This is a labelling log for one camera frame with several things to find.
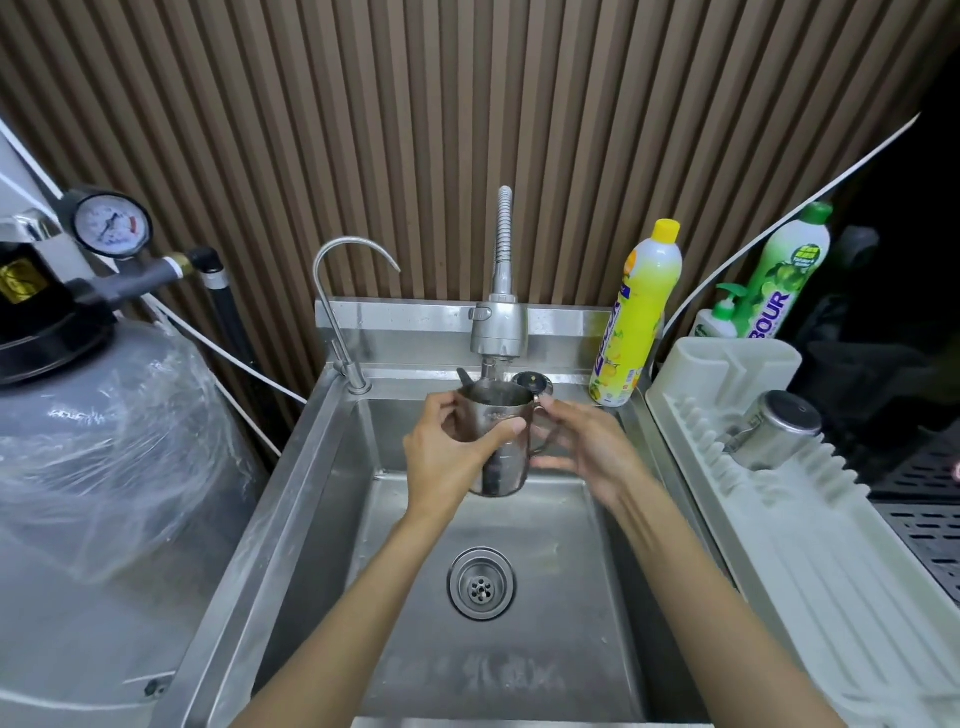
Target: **sink drain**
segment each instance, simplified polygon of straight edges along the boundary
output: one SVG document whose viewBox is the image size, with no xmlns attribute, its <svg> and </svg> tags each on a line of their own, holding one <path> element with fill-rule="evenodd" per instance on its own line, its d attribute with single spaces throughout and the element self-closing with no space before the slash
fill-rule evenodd
<svg viewBox="0 0 960 728">
<path fill-rule="evenodd" d="M 450 601 L 464 617 L 485 620 L 507 611 L 514 598 L 514 570 L 499 551 L 472 548 L 450 567 Z"/>
</svg>

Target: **gray tank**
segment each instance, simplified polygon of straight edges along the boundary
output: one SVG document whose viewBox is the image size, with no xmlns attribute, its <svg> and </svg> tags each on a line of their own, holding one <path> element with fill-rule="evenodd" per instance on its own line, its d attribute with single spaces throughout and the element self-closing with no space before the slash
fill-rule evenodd
<svg viewBox="0 0 960 728">
<path fill-rule="evenodd" d="M 0 725 L 146 725 L 263 479 L 158 326 L 0 390 Z"/>
</svg>

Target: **gauge dial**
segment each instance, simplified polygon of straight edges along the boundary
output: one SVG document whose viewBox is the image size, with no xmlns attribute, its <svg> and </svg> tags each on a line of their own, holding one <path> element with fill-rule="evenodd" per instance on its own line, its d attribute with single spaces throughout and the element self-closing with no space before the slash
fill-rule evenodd
<svg viewBox="0 0 960 728">
<path fill-rule="evenodd" d="M 129 257 L 150 242 L 147 211 L 133 200 L 113 194 L 87 197 L 73 218 L 77 238 L 90 250 L 111 257 Z"/>
</svg>

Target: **dish rack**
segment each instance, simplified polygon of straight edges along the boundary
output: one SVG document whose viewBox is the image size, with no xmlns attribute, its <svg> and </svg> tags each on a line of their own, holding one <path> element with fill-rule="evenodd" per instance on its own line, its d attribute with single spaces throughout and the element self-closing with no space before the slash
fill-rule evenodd
<svg viewBox="0 0 960 728">
<path fill-rule="evenodd" d="M 720 439 L 801 363 L 773 339 L 683 338 L 647 401 L 737 588 L 848 724 L 960 726 L 960 610 L 823 436 L 775 471 Z"/>
</svg>

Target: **plastic wrap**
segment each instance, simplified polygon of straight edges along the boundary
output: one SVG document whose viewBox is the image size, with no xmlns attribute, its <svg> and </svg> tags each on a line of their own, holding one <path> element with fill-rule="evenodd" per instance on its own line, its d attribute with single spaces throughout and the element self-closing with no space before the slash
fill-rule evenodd
<svg viewBox="0 0 960 728">
<path fill-rule="evenodd" d="M 196 348 L 124 323 L 67 372 L 0 392 L 0 528 L 82 581 L 171 539 L 258 468 Z"/>
</svg>

